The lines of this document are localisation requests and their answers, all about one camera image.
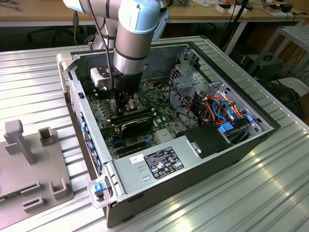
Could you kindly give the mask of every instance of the power supply label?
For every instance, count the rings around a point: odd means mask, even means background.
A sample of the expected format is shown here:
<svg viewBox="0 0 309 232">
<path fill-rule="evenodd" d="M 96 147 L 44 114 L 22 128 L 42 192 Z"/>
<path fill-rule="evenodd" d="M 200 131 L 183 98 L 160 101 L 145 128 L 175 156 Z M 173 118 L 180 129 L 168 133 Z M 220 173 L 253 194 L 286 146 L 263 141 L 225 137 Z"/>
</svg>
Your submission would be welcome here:
<svg viewBox="0 0 309 232">
<path fill-rule="evenodd" d="M 144 159 L 155 179 L 161 179 L 181 168 L 184 168 L 171 146 L 144 156 Z"/>
</svg>

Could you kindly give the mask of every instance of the aluminum table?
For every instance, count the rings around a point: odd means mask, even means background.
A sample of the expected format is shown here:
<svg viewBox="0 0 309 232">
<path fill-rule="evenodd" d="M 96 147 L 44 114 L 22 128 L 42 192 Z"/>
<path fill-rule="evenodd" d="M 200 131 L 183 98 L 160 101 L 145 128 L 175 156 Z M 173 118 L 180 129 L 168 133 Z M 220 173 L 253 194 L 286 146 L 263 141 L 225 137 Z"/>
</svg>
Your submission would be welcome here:
<svg viewBox="0 0 309 232">
<path fill-rule="evenodd" d="M 0 130 L 13 118 L 25 134 L 55 128 L 74 190 L 62 205 L 16 223 L 13 231 L 308 231 L 309 127 L 278 102 L 214 44 L 201 37 L 154 42 L 193 41 L 281 125 L 237 164 L 167 199 L 133 219 L 107 229 L 101 209 L 86 191 L 88 171 L 64 101 L 56 54 L 86 46 L 0 53 Z M 217 76 L 206 65 L 201 70 Z"/>
<path fill-rule="evenodd" d="M 272 45 L 276 42 L 278 37 L 280 35 L 283 35 L 285 37 L 284 41 L 281 43 L 281 45 L 278 47 L 278 49 L 275 51 L 274 55 L 279 56 L 279 54 L 283 51 L 285 46 L 289 41 L 294 42 L 299 47 L 303 48 L 307 52 L 309 52 L 309 27 L 303 26 L 303 27 L 278 27 L 275 33 L 272 35 L 270 40 L 267 42 L 265 47 L 263 48 L 260 55 L 257 57 L 255 62 L 250 67 L 248 73 L 252 74 L 254 70 L 257 68 L 259 63 L 262 61 L 263 57 L 267 54 L 267 52 L 270 50 Z"/>
</svg>

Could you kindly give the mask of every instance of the white sticker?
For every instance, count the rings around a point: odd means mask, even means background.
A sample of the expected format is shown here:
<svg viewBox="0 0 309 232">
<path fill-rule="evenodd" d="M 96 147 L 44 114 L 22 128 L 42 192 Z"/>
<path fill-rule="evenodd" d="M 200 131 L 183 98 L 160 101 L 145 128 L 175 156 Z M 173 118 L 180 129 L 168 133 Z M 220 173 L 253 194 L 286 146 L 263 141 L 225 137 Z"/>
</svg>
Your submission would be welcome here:
<svg viewBox="0 0 309 232">
<path fill-rule="evenodd" d="M 175 167 L 178 167 L 179 165 L 181 165 L 182 163 L 175 163 Z"/>
<path fill-rule="evenodd" d="M 144 155 L 143 155 L 143 154 L 139 154 L 139 155 L 137 155 L 137 156 L 132 156 L 132 157 L 130 157 L 130 160 L 131 160 L 131 163 L 132 163 L 132 164 L 141 162 L 141 161 L 144 160 Z"/>
</svg>

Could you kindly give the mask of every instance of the blue latch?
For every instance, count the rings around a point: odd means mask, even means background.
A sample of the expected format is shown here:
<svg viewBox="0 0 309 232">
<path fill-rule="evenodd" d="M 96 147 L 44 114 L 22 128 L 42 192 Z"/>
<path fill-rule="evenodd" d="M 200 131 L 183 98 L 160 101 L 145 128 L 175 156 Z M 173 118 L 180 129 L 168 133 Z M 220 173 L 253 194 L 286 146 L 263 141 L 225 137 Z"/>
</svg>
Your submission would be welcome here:
<svg viewBox="0 0 309 232">
<path fill-rule="evenodd" d="M 247 120 L 248 120 L 249 122 L 252 122 L 252 121 L 253 121 L 253 117 L 252 117 L 251 115 L 248 115 L 248 116 L 247 116 Z"/>
<path fill-rule="evenodd" d="M 107 189 L 106 184 L 104 182 L 97 183 L 94 186 L 95 186 L 95 194 L 96 195 L 101 194 L 104 190 Z"/>
<path fill-rule="evenodd" d="M 234 129 L 234 127 L 232 126 L 231 123 L 226 122 L 226 123 L 221 124 L 219 129 L 222 131 L 222 133 L 225 133 L 227 131 Z"/>
<path fill-rule="evenodd" d="M 83 131 L 83 132 L 85 131 L 85 126 L 86 126 L 86 123 L 83 122 L 83 123 L 82 123 L 82 131 Z"/>
</svg>

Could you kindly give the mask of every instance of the wooden desk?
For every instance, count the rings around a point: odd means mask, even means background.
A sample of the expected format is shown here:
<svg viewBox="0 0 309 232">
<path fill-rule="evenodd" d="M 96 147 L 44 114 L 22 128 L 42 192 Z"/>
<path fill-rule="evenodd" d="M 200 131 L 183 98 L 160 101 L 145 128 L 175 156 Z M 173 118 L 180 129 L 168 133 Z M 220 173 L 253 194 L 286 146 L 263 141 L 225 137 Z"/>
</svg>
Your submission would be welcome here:
<svg viewBox="0 0 309 232">
<path fill-rule="evenodd" d="M 293 18 L 292 15 L 290 15 L 289 17 L 287 17 L 286 15 L 273 17 L 270 14 L 260 9 L 260 7 L 262 7 L 263 5 L 257 5 L 257 4 L 252 5 L 254 6 L 253 10 L 248 11 L 246 14 L 242 14 L 242 16 L 239 19 L 239 22 L 245 20 L 248 20 L 250 22 L 303 21 L 307 18 L 307 16 L 303 14 L 296 15 L 295 18 Z M 204 7 L 193 1 L 190 3 L 189 7 L 171 6 L 169 10 L 170 10 L 170 16 L 169 16 L 170 23 L 219 22 L 219 21 L 228 22 L 231 18 L 230 13 L 221 13 L 215 9 L 214 5 Z"/>
<path fill-rule="evenodd" d="M 0 27 L 67 26 L 72 25 L 73 10 L 65 6 L 62 0 L 18 0 L 23 11 L 0 7 Z M 230 54 L 248 22 L 284 22 L 297 21 L 301 25 L 306 15 L 273 17 L 253 4 L 254 9 L 243 14 L 239 26 L 225 53 Z M 221 13 L 210 5 L 204 7 L 191 2 L 189 7 L 171 6 L 169 23 L 207 23 L 228 22 L 231 14 Z M 93 25 L 91 16 L 79 13 L 80 25 Z"/>
</svg>

